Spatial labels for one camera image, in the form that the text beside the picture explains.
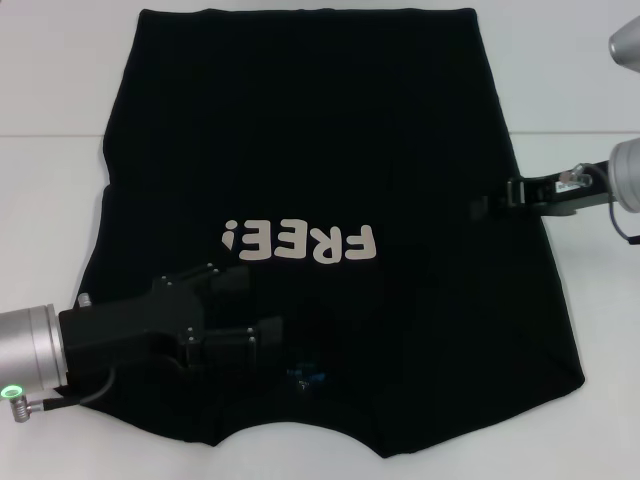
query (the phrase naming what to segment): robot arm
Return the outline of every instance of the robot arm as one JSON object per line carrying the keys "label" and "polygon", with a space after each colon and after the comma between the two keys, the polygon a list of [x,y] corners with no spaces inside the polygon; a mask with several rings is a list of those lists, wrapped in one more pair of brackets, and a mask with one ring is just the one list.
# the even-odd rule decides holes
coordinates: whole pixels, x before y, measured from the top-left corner
{"label": "robot arm", "polygon": [[[609,39],[615,62],[640,73],[640,17]],[[640,236],[625,234],[615,219],[614,201],[631,213],[640,213],[640,139],[618,144],[606,162],[579,164],[571,171],[538,178],[517,177],[471,204],[471,218],[513,215],[567,216],[580,208],[609,204],[611,222],[631,245]]]}
{"label": "robot arm", "polygon": [[[153,356],[169,357],[185,370],[256,370],[276,364],[280,317],[243,328],[205,327],[205,319],[219,320],[216,307],[248,291],[247,267],[223,272],[208,264],[163,276],[146,295],[129,300],[94,306],[82,294],[76,308],[57,317],[51,305],[1,314],[0,395],[11,401],[15,420],[25,422],[35,411],[96,400],[113,383],[115,367]],[[95,395],[27,401],[29,393],[66,385],[67,374],[105,371],[111,371],[106,389]]]}

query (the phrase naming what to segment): black cable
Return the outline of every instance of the black cable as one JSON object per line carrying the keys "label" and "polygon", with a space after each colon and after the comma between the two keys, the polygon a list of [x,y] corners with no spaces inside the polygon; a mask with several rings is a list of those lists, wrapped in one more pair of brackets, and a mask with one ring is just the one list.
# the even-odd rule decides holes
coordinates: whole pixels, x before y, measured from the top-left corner
{"label": "black cable", "polygon": [[631,241],[630,241],[631,239],[627,234],[625,234],[622,231],[622,229],[618,225],[618,222],[616,221],[616,216],[613,211],[613,202],[615,199],[613,197],[613,190],[611,189],[611,183],[609,182],[609,176],[605,173],[604,170],[602,170],[599,166],[594,165],[593,163],[583,163],[582,166],[585,169],[593,170],[595,173],[598,174],[598,176],[604,182],[604,185],[607,188],[607,195],[609,197],[609,217],[611,217],[611,223],[613,224],[613,228],[616,229],[616,232],[618,232],[618,235],[620,235],[622,238],[625,239],[625,241],[631,244]]}
{"label": "black cable", "polygon": [[104,386],[95,393],[87,395],[86,397],[67,397],[67,398],[48,398],[42,401],[42,406],[45,411],[56,410],[58,408],[73,407],[74,405],[87,405],[102,398],[113,386],[116,380],[116,370],[112,368],[109,370],[109,377]]}

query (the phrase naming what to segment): t-shirt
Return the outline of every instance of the t-shirt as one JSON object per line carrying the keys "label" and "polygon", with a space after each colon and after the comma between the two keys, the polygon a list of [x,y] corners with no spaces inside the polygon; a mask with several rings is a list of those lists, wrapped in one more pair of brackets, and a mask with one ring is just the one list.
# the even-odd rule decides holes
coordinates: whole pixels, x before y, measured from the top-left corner
{"label": "t-shirt", "polygon": [[121,366],[100,411],[211,445],[301,422],[388,457],[584,382],[540,219],[469,216],[518,175],[473,10],[145,10],[104,157],[94,305],[247,265],[244,308],[284,337],[264,379]]}

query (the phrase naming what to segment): white surface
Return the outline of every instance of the white surface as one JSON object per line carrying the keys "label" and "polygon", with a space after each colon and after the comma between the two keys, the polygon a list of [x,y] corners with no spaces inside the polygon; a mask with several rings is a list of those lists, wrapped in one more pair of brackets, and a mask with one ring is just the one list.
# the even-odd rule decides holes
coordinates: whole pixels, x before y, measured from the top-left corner
{"label": "white surface", "polygon": [[139,11],[210,7],[475,7],[512,130],[640,130],[640,77],[607,47],[633,0],[3,0],[0,133],[102,134]]}
{"label": "white surface", "polygon": [[[137,11],[476,5],[511,130],[638,129],[640,75],[606,39],[640,7],[616,1],[0,3],[0,311],[68,308],[88,259],[106,183],[100,134]],[[62,134],[67,138],[6,138]],[[513,135],[525,175],[601,161],[631,135]],[[618,209],[640,234],[640,215]],[[548,219],[587,375],[578,392],[414,455],[381,460],[355,440],[295,424],[258,427],[218,448],[137,430],[82,408],[14,424],[0,403],[0,478],[601,480],[640,472],[640,247],[604,207]]]}

